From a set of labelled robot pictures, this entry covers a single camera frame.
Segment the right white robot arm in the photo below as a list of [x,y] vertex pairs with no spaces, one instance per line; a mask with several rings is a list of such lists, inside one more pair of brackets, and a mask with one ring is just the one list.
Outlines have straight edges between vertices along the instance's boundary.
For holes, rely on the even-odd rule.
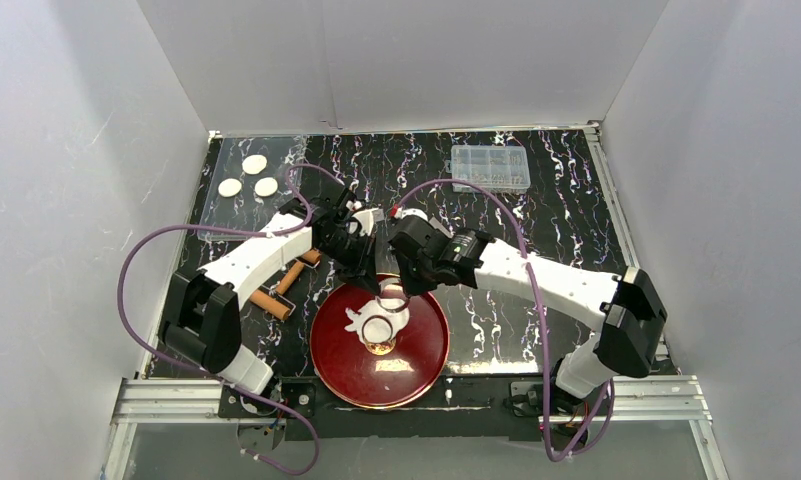
[[643,270],[622,274],[587,271],[521,251],[473,229],[448,234],[418,211],[391,220],[390,249],[408,296],[442,285],[539,299],[543,306],[590,328],[594,335],[558,361],[551,374],[557,392],[583,399],[615,376],[649,375],[667,311]]

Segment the white dough piece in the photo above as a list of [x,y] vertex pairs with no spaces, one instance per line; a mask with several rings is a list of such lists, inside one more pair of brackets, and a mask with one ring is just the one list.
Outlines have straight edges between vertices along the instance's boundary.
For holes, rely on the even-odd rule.
[[386,317],[388,320],[391,321],[394,327],[394,338],[395,338],[396,334],[399,333],[408,324],[410,318],[410,310],[409,308],[407,308],[406,310],[398,313],[387,312],[378,305],[375,298],[366,302],[358,310],[354,310],[352,308],[346,308],[345,315],[348,320],[348,324],[344,327],[344,330],[346,332],[355,333],[359,341],[363,344],[366,344],[363,341],[361,335],[361,328],[366,319],[375,315]]

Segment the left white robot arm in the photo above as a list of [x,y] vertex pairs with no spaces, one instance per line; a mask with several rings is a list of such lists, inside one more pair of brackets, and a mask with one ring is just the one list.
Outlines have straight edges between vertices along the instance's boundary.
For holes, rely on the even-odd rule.
[[342,184],[283,204],[260,231],[194,272],[171,277],[158,338],[190,363],[254,394],[272,368],[242,342],[241,312],[278,271],[315,250],[333,260],[338,277],[371,294],[376,274],[375,226],[383,210],[362,206]]

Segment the metal ring cutter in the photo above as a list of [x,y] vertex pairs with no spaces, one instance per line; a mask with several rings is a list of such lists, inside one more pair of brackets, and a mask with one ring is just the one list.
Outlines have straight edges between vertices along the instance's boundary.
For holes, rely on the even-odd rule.
[[390,313],[408,308],[410,298],[406,295],[399,277],[387,277],[379,282],[380,292],[376,296],[378,305]]

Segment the wooden rolling pin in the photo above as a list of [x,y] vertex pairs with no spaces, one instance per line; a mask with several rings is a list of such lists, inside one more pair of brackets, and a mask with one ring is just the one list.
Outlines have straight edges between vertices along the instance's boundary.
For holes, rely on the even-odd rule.
[[286,294],[307,269],[316,269],[322,259],[322,254],[315,249],[307,251],[298,257],[289,266],[284,268],[284,275],[276,283],[261,286],[249,297],[249,302],[273,318],[286,321],[296,309],[295,304],[286,298]]

